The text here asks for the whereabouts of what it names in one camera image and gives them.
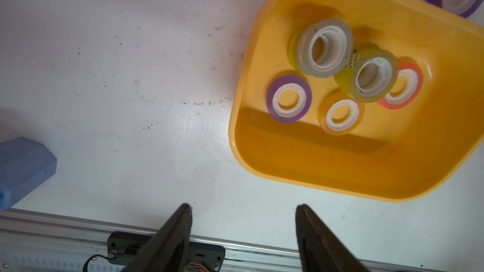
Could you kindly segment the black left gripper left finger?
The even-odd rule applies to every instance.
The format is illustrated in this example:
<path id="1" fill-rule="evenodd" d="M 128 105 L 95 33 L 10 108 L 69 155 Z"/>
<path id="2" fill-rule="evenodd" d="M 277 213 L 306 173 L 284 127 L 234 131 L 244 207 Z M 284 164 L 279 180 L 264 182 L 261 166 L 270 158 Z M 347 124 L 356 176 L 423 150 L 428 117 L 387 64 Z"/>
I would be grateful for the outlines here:
<path id="1" fill-rule="evenodd" d="M 192 221 L 191 206 L 187 203 L 180 205 L 124 271 L 183 271 Z"/>

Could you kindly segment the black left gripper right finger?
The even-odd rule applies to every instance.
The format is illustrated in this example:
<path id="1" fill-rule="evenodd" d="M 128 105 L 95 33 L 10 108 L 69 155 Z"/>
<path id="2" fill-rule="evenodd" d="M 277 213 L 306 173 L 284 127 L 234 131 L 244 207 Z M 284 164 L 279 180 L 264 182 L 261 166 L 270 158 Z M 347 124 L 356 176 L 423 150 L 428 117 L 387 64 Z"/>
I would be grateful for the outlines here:
<path id="1" fill-rule="evenodd" d="M 296 237 L 303 271 L 368 271 L 306 204 L 296 209 Z"/>

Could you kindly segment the yellow-orange tape roll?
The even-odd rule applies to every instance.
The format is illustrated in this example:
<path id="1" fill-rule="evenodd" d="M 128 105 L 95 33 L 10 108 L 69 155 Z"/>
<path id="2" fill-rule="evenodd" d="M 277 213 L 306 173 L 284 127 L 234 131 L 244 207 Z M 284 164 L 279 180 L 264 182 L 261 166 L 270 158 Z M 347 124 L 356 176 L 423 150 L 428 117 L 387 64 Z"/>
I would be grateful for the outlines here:
<path id="1" fill-rule="evenodd" d="M 341 107 L 348 107 L 349 114 L 341 122 L 334 120 L 334 113 Z M 320 127 L 329 135 L 341 136 L 352 132 L 364 116 L 365 106 L 343 92 L 337 92 L 323 100 L 318 111 Z"/>

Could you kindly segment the yellow plastic storage box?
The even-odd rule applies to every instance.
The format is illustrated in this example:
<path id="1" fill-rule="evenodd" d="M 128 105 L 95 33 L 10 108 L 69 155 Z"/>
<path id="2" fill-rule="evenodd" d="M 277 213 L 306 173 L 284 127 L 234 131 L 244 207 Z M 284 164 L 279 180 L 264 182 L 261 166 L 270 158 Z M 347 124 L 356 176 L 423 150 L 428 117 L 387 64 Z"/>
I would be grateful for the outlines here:
<path id="1" fill-rule="evenodd" d="M 300 28 L 339 18 L 357 42 L 414 60 L 423 85 L 407 106 L 365 105 L 360 124 L 332 136 L 322 103 L 331 79 L 298 74 L 308 112 L 282 123 L 267 109 L 272 83 L 296 74 L 287 58 Z M 421 0 L 268 0 L 248 43 L 229 123 L 239 163 L 271 180 L 386 201 L 418 198 L 448 180 L 483 144 L 483 27 Z"/>

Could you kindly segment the yellow-green tape roll table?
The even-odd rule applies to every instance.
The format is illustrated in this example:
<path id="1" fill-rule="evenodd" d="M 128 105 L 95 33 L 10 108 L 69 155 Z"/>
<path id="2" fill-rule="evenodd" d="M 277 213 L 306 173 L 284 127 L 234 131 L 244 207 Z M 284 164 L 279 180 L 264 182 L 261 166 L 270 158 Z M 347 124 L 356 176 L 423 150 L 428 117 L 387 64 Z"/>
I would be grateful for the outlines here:
<path id="1" fill-rule="evenodd" d="M 386 96 L 398 78 L 398 59 L 376 44 L 359 44 L 347 65 L 334 76 L 347 96 L 362 103 L 372 103 Z"/>

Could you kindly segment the red tape roll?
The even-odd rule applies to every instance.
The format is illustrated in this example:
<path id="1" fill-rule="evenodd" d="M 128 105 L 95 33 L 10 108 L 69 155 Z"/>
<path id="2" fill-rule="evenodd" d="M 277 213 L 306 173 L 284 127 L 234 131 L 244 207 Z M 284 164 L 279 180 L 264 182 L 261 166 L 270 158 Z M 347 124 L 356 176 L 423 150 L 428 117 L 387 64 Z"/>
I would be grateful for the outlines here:
<path id="1" fill-rule="evenodd" d="M 424 81 L 422 69 L 414 61 L 400 59 L 398 67 L 398 78 L 403 77 L 406 80 L 403 91 L 396 96 L 388 93 L 377 101 L 377 104 L 390 110 L 401 109 L 411 103 L 420 92 Z"/>

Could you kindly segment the clear grey tape roll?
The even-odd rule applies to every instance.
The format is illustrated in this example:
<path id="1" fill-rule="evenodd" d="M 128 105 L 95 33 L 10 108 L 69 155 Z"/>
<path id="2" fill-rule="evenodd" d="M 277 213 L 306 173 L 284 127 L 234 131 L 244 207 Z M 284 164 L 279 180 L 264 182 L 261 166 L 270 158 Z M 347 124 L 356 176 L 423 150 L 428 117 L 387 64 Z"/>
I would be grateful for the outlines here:
<path id="1" fill-rule="evenodd" d="M 295 63 L 303 73 L 316 78 L 338 74 L 353 49 L 352 30 L 345 21 L 330 18 L 312 23 L 296 38 Z"/>

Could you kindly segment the small yellow-green tape roll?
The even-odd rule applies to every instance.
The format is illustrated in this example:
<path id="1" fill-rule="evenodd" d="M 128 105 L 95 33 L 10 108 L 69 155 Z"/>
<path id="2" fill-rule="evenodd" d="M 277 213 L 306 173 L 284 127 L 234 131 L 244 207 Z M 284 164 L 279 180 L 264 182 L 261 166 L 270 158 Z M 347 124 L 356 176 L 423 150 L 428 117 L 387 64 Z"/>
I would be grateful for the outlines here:
<path id="1" fill-rule="evenodd" d="M 295 31 L 292 35 L 291 38 L 289 39 L 288 46 L 287 46 L 287 59 L 290 63 L 290 65 L 297 70 L 298 72 L 304 74 L 304 71 L 300 68 L 297 59 L 296 59 L 296 54 L 297 54 L 297 44 L 298 40 L 305 31 L 305 27 L 302 26 L 298 28 L 297 31 Z"/>

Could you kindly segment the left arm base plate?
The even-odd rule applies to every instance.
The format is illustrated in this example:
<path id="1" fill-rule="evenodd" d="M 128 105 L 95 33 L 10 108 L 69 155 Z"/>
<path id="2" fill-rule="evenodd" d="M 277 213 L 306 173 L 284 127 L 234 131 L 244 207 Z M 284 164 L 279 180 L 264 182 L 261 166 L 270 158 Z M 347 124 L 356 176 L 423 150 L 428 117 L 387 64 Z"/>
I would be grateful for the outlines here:
<path id="1" fill-rule="evenodd" d="M 107 239 L 108 262 L 127 266 L 152 235 L 113 232 Z M 223 246 L 190 241 L 184 271 L 220 271 L 226 255 Z"/>

